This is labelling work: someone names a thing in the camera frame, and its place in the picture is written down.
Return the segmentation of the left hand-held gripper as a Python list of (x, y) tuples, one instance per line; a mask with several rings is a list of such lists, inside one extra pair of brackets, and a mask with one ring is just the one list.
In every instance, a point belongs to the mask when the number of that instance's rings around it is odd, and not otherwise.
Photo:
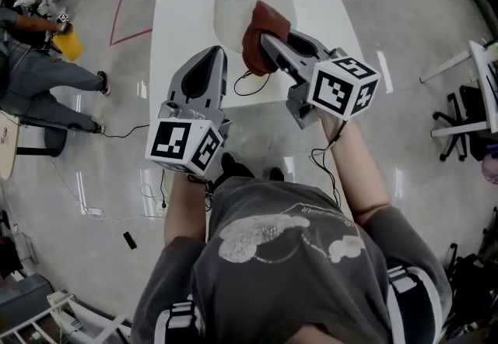
[(182, 174), (206, 173), (232, 124), (221, 108), (227, 66), (225, 51), (216, 45), (175, 72), (167, 98), (149, 124), (147, 160)]

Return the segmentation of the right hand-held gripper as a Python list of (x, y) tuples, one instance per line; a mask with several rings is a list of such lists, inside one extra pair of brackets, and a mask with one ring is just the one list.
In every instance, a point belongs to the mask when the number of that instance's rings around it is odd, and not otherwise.
[(299, 31), (289, 33), (287, 48), (278, 37), (263, 33), (261, 47), (295, 81), (286, 106), (301, 128), (317, 119), (318, 109), (348, 121), (370, 107), (381, 74), (340, 47), (328, 50)]

